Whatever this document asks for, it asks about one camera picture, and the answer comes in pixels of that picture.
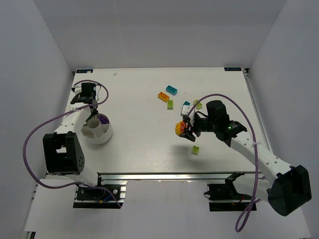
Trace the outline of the orange yellow lego piece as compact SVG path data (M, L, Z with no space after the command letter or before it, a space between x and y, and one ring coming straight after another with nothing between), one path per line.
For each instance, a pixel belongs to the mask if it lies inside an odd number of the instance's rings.
M183 134L184 132L184 129L187 128L187 123L184 122L183 120L178 122L176 125L175 125L175 134L177 136L180 136Z

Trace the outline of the purple lego brick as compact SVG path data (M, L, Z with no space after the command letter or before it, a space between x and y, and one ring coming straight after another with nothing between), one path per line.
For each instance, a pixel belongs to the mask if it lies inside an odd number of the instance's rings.
M109 119L105 115L99 115L98 119L101 124L109 124Z

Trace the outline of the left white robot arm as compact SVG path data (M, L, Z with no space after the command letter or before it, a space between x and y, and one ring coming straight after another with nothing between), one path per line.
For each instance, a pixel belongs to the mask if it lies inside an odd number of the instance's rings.
M96 186L98 173L85 165L78 135L86 120L96 112L96 84L82 83L70 102L70 111L61 125L43 137L46 168L49 173L66 176L75 182Z

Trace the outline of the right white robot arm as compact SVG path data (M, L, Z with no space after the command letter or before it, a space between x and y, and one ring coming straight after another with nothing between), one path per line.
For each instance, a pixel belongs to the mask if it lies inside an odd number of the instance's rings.
M239 152L258 166L264 175L260 178L244 172L234 172L224 184L210 184L205 193L211 200L238 199L242 195L252 196L268 202L281 216L287 216L312 199L308 171L301 165L292 166L281 160L263 145L258 144L246 127L230 120L226 106L220 100L206 104L207 114L193 112L183 105L183 120L176 124L175 133L192 142L203 132L212 132L217 139Z

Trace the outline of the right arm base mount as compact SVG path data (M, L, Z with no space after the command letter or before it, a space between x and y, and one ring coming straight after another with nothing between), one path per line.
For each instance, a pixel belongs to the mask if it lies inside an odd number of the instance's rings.
M202 175L207 182L204 197L209 201L211 212L241 212L251 201L250 193L240 194L233 182L239 177L255 177L251 172L205 173Z

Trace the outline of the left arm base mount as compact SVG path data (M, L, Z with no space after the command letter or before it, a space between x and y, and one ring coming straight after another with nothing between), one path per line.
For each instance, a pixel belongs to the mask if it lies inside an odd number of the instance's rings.
M101 185L101 187L108 189L114 195L120 206L123 205L126 193L126 185L124 183L105 184ZM120 207L108 191L79 186L76 189L73 208L119 209Z

